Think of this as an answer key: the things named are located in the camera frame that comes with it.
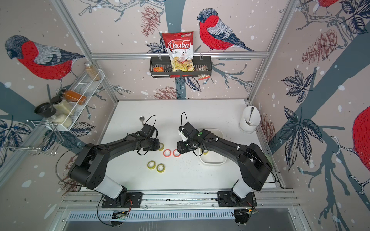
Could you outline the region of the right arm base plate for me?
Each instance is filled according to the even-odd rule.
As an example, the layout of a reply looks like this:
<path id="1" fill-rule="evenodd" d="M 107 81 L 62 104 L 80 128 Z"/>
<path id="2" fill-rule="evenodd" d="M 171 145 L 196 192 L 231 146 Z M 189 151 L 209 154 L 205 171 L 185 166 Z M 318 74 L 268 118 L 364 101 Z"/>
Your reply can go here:
<path id="1" fill-rule="evenodd" d="M 254 192 L 248 193 L 244 198 L 238 197 L 233 191 L 218 191 L 217 198 L 219 207 L 256 207 Z"/>

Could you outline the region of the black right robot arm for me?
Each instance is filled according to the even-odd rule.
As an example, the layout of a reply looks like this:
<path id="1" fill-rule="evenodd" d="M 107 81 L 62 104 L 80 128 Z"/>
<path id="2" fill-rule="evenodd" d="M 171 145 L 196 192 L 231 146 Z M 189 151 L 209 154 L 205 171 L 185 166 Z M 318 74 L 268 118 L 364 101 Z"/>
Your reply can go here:
<path id="1" fill-rule="evenodd" d="M 198 131 L 189 122 L 179 127 L 182 140 L 177 143 L 179 154 L 212 151 L 232 160 L 239 167 L 241 179 L 231 189 L 234 197 L 244 199 L 253 190 L 260 191 L 268 176 L 272 173 L 272 165 L 262 149 L 255 143 L 238 144 L 219 136 L 209 130 Z"/>

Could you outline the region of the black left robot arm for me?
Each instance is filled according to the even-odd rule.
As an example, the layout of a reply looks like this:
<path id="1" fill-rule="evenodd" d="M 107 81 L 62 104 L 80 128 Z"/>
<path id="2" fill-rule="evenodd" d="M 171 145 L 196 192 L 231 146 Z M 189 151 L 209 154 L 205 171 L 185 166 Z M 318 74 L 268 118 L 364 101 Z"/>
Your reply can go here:
<path id="1" fill-rule="evenodd" d="M 145 153 L 158 151 L 160 141 L 153 134 L 158 134 L 158 130 L 154 128 L 152 131 L 138 131 L 107 144 L 88 144 L 78 154 L 68 176 L 88 189 L 125 204 L 127 189 L 106 174 L 108 163 L 133 151 L 137 151 L 139 155 L 140 150 Z"/>

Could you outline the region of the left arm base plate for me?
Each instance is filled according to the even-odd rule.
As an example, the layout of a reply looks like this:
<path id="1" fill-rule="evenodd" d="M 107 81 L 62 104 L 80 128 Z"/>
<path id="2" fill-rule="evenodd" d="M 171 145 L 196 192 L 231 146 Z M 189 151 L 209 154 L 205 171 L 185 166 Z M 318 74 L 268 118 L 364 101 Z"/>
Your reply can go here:
<path id="1" fill-rule="evenodd" d="M 112 199 L 104 196 L 102 208 L 139 208 L 141 206 L 143 193 L 121 193 L 118 198 Z"/>

